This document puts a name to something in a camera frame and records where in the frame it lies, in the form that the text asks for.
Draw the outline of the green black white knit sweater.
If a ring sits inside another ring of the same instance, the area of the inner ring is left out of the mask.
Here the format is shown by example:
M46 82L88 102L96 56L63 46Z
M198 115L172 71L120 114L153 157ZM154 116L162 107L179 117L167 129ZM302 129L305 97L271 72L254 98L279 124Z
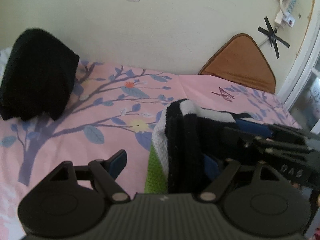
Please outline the green black white knit sweater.
M199 194L220 175L218 162L230 144L225 127L248 113L202 108L189 99L172 102L162 112L151 136L145 193Z

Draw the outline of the black folded garment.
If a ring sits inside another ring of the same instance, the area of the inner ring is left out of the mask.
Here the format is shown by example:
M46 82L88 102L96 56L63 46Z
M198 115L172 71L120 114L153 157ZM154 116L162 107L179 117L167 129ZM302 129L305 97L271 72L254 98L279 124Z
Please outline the black folded garment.
M79 55L43 29L27 29L15 41L1 82L1 117L57 120L75 83Z

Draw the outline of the pink floral bed sheet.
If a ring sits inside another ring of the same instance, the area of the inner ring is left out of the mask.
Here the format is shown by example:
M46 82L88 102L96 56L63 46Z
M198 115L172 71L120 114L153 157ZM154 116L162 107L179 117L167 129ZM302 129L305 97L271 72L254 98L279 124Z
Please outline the pink floral bed sheet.
M79 63L60 119L1 121L1 239L23 237L20 200L62 161L86 165L124 149L128 163L117 181L130 195L142 192L153 129L166 105L180 99L246 112L258 122L298 126L276 96L218 77Z

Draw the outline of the brown cushion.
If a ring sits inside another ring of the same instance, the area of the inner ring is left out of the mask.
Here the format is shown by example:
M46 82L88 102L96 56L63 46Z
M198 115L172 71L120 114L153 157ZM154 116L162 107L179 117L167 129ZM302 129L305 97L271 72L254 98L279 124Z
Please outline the brown cushion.
M226 42L202 67L200 75L216 76L274 94L276 78L251 36L240 33Z

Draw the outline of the white window frame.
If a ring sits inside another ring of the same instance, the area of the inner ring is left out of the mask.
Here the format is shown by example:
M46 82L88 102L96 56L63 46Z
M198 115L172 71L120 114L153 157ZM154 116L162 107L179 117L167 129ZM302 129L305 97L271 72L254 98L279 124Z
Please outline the white window frame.
M319 18L310 21L278 98L291 125L319 134Z

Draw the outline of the white power strip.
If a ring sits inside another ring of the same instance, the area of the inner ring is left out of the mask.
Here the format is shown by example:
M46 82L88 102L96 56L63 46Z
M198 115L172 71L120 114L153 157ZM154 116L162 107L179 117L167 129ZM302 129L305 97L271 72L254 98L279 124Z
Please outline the white power strip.
M274 20L276 26L284 28L285 26L293 27L295 18L292 16L296 0L279 0L279 12Z

